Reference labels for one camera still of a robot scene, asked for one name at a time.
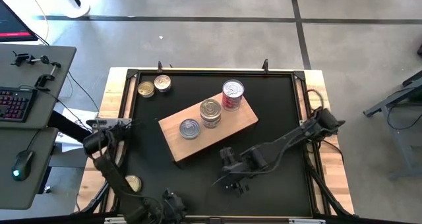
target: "computer mouse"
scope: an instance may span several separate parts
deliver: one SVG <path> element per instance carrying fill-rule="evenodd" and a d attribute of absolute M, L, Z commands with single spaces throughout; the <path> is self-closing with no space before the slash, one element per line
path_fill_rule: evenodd
<path fill-rule="evenodd" d="M 24 181 L 31 173 L 31 162 L 34 158 L 34 152 L 24 150 L 18 153 L 15 164 L 12 166 L 12 177 L 16 181 Z"/>

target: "can lid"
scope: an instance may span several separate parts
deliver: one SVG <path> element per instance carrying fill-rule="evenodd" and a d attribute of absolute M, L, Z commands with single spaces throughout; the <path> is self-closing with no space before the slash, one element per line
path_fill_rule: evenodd
<path fill-rule="evenodd" d="M 194 119 L 185 119 L 179 127 L 180 134 L 186 139 L 194 139 L 199 135 L 199 124 Z"/>
<path fill-rule="evenodd" d="M 143 96 L 147 96 L 149 94 L 151 94 L 152 92 L 154 92 L 154 85 L 152 82 L 150 81 L 146 81 L 146 82 L 141 82 L 138 86 L 138 93 L 143 95 Z"/>
<path fill-rule="evenodd" d="M 140 178 L 134 175 L 128 175 L 126 176 L 126 181 L 129 183 L 133 191 L 135 192 L 140 191 L 140 188 L 141 188 Z"/>
<path fill-rule="evenodd" d="M 245 87 L 243 86 L 242 82 L 236 79 L 230 79 L 227 82 L 224 82 L 223 85 L 223 93 L 231 98 L 238 98 L 239 96 L 243 95 L 245 91 Z"/>
<path fill-rule="evenodd" d="M 214 99 L 206 99 L 201 103 L 199 110 L 205 119 L 215 119 L 221 115 L 222 106 Z"/>
<path fill-rule="evenodd" d="M 169 76 L 166 75 L 159 75 L 156 77 L 156 79 L 154 80 L 154 85 L 157 87 L 157 89 L 159 90 L 163 90 L 163 89 L 167 89 L 170 87 L 171 85 L 171 79 Z"/>

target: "wooden cutting board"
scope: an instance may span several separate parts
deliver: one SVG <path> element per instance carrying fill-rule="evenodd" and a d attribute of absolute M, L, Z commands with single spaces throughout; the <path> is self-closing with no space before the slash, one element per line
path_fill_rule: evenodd
<path fill-rule="evenodd" d="M 222 101 L 222 93 L 217 94 L 212 99 Z M 190 106 L 174 115 L 170 115 L 159 122 L 161 130 L 167 140 L 167 144 L 173 154 L 175 161 L 181 161 L 186 157 L 238 132 L 249 125 L 258 122 L 248 101 L 243 97 L 240 108 L 236 111 L 226 111 L 222 107 L 222 119 L 216 128 L 206 128 L 200 118 L 199 107 L 202 102 Z M 194 119 L 200 125 L 200 134 L 193 140 L 184 139 L 179 132 L 179 125 L 185 119 Z"/>

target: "wooden table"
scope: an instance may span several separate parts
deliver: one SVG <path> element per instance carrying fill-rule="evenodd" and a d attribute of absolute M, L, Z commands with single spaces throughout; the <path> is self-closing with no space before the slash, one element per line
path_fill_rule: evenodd
<path fill-rule="evenodd" d="M 114 67 L 110 68 L 107 84 L 105 86 L 103 101 L 100 109 L 101 118 L 118 118 L 119 109 L 121 106 L 123 90 L 125 86 L 126 73 L 127 69 L 135 68 L 126 68 L 126 67 Z M 227 69 L 227 70 L 245 70 L 245 69 Z M 306 76 L 306 84 L 308 89 L 318 90 L 324 98 L 324 106 L 330 108 L 330 103 L 328 101 L 327 91 L 324 83 L 324 77 L 321 70 L 304 70 Z M 132 94 L 133 89 L 135 88 L 135 80 L 132 80 L 129 88 L 129 95 Z M 298 86 L 299 101 L 302 108 L 302 116 L 306 118 L 305 106 L 303 102 L 303 97 L 301 96 L 300 87 Z M 315 93 L 309 94 L 309 99 L 311 102 L 311 107 L 316 108 L 320 105 L 319 97 Z M 124 118 L 129 117 L 131 101 L 127 101 L 125 106 Z M 338 147 L 338 140 L 336 136 L 331 136 L 326 139 L 335 146 Z M 331 190 L 333 195 L 337 200 L 343 205 L 343 207 L 350 213 L 353 213 L 353 204 L 351 203 L 349 186 L 347 185 L 347 177 L 344 171 L 344 166 L 342 163 L 341 155 L 330 146 L 322 144 L 321 149 L 319 150 L 322 168 L 324 171 L 324 178 L 327 187 Z M 104 178 L 101 173 L 97 171 L 92 163 L 91 159 L 88 159 L 86 162 L 86 167 L 82 182 L 80 184 L 78 204 L 82 208 L 86 207 L 91 199 L 96 195 L 97 191 L 101 188 L 104 183 Z M 316 201 L 318 209 L 321 213 L 324 213 L 321 193 L 318 186 L 314 182 Z M 107 201 L 107 210 L 111 208 L 113 202 L 113 193 L 109 195 Z"/>

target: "silver can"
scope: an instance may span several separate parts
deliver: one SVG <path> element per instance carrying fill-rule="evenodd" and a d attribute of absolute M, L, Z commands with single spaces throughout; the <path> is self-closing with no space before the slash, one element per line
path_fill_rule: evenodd
<path fill-rule="evenodd" d="M 159 92 L 168 92 L 171 88 L 171 79 L 166 75 L 159 75 L 154 80 L 154 85 Z"/>
<path fill-rule="evenodd" d="M 214 99 L 204 100 L 200 107 L 202 123 L 207 128 L 215 128 L 221 121 L 222 106 Z"/>
<path fill-rule="evenodd" d="M 230 79 L 224 82 L 223 85 L 223 108 L 227 111 L 235 111 L 240 107 L 242 101 L 243 92 L 245 87 L 242 82 L 236 79 Z"/>
<path fill-rule="evenodd" d="M 194 119 L 185 119 L 179 126 L 180 135 L 186 139 L 195 139 L 199 135 L 199 123 Z"/>

